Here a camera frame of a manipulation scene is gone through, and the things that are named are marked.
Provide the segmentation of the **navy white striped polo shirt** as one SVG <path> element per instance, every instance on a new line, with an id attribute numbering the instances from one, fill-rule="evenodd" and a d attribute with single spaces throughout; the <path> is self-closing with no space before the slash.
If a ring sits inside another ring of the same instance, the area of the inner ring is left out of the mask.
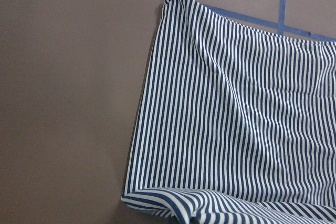
<path id="1" fill-rule="evenodd" d="M 335 223 L 335 42 L 165 0 L 121 199 L 179 223 Z"/>

